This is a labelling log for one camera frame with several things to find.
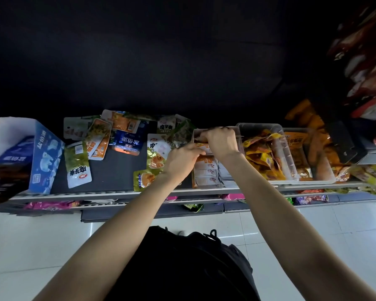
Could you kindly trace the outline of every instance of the hand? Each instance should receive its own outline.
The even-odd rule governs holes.
[[[210,150],[222,163],[227,156],[239,153],[233,129],[226,127],[214,128],[202,132],[202,136],[207,138]]]
[[[177,185],[190,174],[199,155],[206,152],[190,143],[182,148],[173,149],[167,157],[163,175],[170,177]]]

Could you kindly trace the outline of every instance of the barcode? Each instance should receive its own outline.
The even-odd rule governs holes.
[[[38,182],[40,182],[40,173],[34,174],[34,176],[32,177],[32,184],[37,184]]]
[[[83,152],[84,152],[84,148],[81,144],[78,146],[75,146],[75,154],[81,154]]]

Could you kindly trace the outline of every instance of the tiled floor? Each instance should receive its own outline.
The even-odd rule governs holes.
[[[336,254],[376,289],[376,203],[304,207],[300,212]],[[31,300],[100,225],[81,223],[79,214],[0,214],[0,301]],[[156,219],[152,225],[186,233],[216,229],[223,243],[235,244],[250,261],[262,301],[303,300],[250,212]]]

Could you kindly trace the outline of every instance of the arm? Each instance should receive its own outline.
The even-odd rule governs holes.
[[[101,226],[35,297],[41,300],[103,300],[142,242],[164,199],[191,172],[194,144],[170,152],[163,173]]]
[[[205,136],[245,195],[267,245],[306,300],[376,300],[376,292],[238,151],[233,130],[216,128]]]

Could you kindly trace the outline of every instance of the blue box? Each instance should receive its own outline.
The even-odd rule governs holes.
[[[0,117],[0,155],[26,136],[35,140],[29,188],[23,193],[49,194],[65,144],[35,119]]]

